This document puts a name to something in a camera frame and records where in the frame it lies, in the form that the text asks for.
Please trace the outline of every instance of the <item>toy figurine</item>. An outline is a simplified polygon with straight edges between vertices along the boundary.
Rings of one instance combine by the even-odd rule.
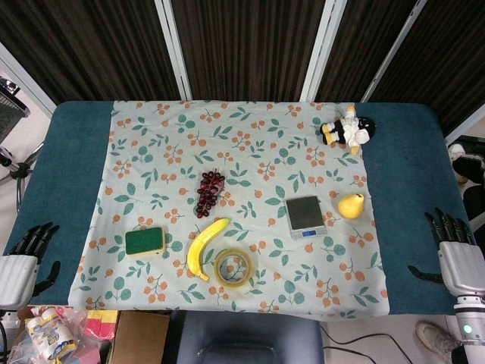
[[[355,106],[349,105],[343,120],[322,124],[320,133],[324,136],[324,144],[333,142],[349,144],[351,153],[356,155],[361,144],[372,138],[376,131],[376,124],[370,118],[357,118]]]

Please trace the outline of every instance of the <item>pear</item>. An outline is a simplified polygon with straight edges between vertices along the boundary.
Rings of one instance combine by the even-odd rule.
[[[344,218],[358,218],[364,211],[364,195],[353,193],[339,201],[339,212]]]

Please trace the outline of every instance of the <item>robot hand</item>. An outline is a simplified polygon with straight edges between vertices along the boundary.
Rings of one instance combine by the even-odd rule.
[[[423,273],[408,265],[411,273],[427,281],[444,283],[457,297],[453,306],[470,364],[485,358],[485,259],[468,226],[436,209],[438,219],[425,214],[438,249],[442,275]]]
[[[17,310],[25,307],[31,297],[51,287],[59,274],[61,263],[52,264],[49,276],[36,284],[42,257],[59,225],[51,222],[35,226],[6,256],[0,256],[0,309]]]

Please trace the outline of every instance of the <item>kitchen sponge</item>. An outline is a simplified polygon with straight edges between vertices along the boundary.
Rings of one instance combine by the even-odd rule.
[[[126,251],[129,256],[159,253],[165,250],[164,232],[161,227],[146,230],[128,231],[125,234]]]

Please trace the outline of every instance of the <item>kitchen scale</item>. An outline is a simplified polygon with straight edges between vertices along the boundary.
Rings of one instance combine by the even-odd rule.
[[[285,203],[291,238],[297,240],[327,233],[316,196],[287,199]]]

